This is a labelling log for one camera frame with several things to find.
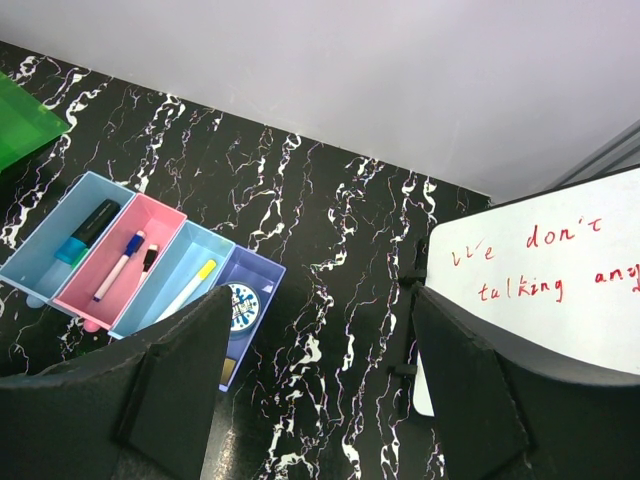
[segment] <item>yellow highlighter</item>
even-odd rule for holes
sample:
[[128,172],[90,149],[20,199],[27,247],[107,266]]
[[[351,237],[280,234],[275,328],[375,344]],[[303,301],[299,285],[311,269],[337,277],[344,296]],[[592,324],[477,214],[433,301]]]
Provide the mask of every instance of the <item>yellow highlighter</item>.
[[200,284],[209,276],[211,272],[216,268],[216,262],[213,260],[209,260],[204,266],[198,270],[196,276],[191,279],[187,286],[182,289],[182,291],[178,294],[176,298],[169,304],[169,306],[162,312],[162,314],[158,317],[158,319],[154,322],[157,323],[160,320],[164,320],[170,315],[176,313],[187,299],[196,291],[196,288],[200,286]]

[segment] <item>blue marker cap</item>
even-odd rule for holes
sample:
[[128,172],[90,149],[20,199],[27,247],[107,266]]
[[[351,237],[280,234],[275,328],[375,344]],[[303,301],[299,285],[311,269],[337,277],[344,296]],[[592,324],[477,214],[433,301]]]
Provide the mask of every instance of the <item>blue marker cap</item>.
[[69,237],[67,241],[55,253],[58,260],[71,265],[76,261],[87,246],[77,238]]
[[127,248],[124,250],[124,254],[127,257],[130,257],[138,250],[140,250],[140,246],[144,243],[144,239],[147,236],[142,230],[138,230],[136,234],[133,236],[129,243],[127,244]]

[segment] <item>yellow pen cap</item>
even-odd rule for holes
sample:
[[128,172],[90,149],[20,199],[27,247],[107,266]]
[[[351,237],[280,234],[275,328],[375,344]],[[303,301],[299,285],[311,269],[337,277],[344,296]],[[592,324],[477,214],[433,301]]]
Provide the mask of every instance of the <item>yellow pen cap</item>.
[[209,260],[207,263],[204,264],[204,267],[200,269],[200,271],[198,272],[198,276],[202,280],[204,280],[209,276],[211,272],[213,272],[213,269],[216,268],[216,265],[217,263],[215,261]]

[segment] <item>pink compartment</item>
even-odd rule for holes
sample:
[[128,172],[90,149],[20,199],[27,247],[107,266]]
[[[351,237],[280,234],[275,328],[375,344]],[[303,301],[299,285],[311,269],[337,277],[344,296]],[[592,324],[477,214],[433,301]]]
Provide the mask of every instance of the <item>pink compartment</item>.
[[[54,303],[83,317],[88,331],[100,327],[109,330],[138,290],[142,260],[149,245],[155,243],[159,248],[155,266],[186,219],[184,213],[137,194]],[[95,302],[93,295],[138,230],[146,233],[140,250],[127,262],[105,297]]]

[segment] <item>light blue tray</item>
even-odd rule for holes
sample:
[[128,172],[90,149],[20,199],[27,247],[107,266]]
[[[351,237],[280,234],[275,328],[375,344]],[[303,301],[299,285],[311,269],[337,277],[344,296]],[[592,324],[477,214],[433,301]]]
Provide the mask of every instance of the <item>light blue tray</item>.
[[216,268],[185,305],[205,294],[222,272],[233,247],[231,240],[187,221],[109,335],[119,339],[153,324],[200,268],[214,260]]
[[114,200],[120,204],[120,212],[91,252],[134,196],[134,192],[87,172],[0,268],[0,280],[26,292],[29,306],[49,304],[60,310],[52,299],[71,279],[74,269],[57,260],[55,252],[104,200]]

